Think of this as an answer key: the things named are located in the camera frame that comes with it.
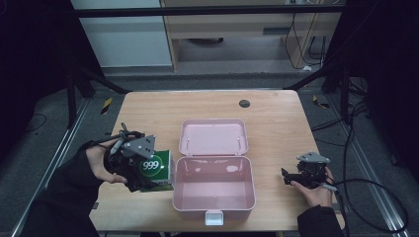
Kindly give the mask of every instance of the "pink box lid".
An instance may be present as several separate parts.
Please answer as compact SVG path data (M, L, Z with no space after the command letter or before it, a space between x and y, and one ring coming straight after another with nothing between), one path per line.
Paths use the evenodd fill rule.
M241 119L188 119L182 124L179 151L185 156L238 156L247 150L246 128Z

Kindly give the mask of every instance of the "gray floor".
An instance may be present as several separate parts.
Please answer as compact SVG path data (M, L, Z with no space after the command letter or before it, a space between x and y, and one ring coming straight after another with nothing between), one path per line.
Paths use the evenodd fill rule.
M184 40L176 72L155 71L135 77L111 77L110 80L134 91L279 89L299 81L309 73L292 68L279 39L224 39L223 43ZM312 101L313 94L324 98L331 105L339 99L338 92L323 97L319 85L321 80L298 92L311 127L337 118L333 108L324 109ZM93 99L78 98L79 106L87 105L86 116L81 121L70 146L64 149L64 160L70 158L81 143L108 136L114 127L124 95L96 83L94 86L97 93ZM113 98L113 102L109 111L100 115L107 98ZM360 100L359 97L351 97L353 105ZM390 153L374 123L368 118L368 113L358 115L354 123L356 139L348 151L347 178L370 175L365 173L365 164L358 158L360 152L357 149L361 147L377 178L393 190L408 209L408 235L419 236L419 211L415 202L419 198L418 184L407 169L391 165ZM67 132L65 91L59 91L38 102L36 115L28 130L38 126L41 127L27 132L22 137L0 167L0 233L3 233L0 236L9 236L8 233L14 229ZM338 123L313 133L320 153L332 160L330 168L336 181L342 180L344 148L341 145L347 138L345 128L346 126ZM349 185L349 192L354 206L362 216L387 228L377 199L368 186ZM348 212L348 223L352 236L391 236L372 229L356 217L352 210ZM285 235L298 236L295 232Z

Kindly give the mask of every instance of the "person's arm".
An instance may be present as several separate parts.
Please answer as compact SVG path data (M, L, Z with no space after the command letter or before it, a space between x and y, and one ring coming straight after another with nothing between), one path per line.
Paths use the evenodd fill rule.
M24 236L99 236L89 218L104 181L125 183L104 166L106 147L80 147L75 156L56 169L47 185L31 204L21 232Z
M326 167L327 176L332 173ZM292 181L292 185L306 198L310 208L298 218L298 232L301 237L308 236L344 236L332 206L332 192L323 187L310 190Z

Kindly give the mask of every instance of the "black sleeve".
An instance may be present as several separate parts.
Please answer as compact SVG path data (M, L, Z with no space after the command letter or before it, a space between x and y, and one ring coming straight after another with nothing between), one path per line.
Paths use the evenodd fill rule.
M33 201L20 236L99 236L89 214L102 183L90 169L82 146L55 170Z
M298 217L298 232L307 236L344 236L335 211L331 207L315 206Z

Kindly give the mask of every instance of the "human hand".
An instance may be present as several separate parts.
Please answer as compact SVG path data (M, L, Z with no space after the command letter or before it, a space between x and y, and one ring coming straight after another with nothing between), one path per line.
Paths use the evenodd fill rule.
M105 169L104 165L104 156L107 147L113 146L118 140L110 140L100 145L92 146L86 150L87 159L89 161L90 168L92 169L93 174L96 179L102 180L108 183L125 183L127 182L126 178L111 174Z
M327 167L326 174L328 177L328 182L332 183L332 172ZM310 190L296 181L291 181L291 184L305 196L305 199L307 200L310 207L317 205L332 207L332 192L330 190L325 189L322 186Z

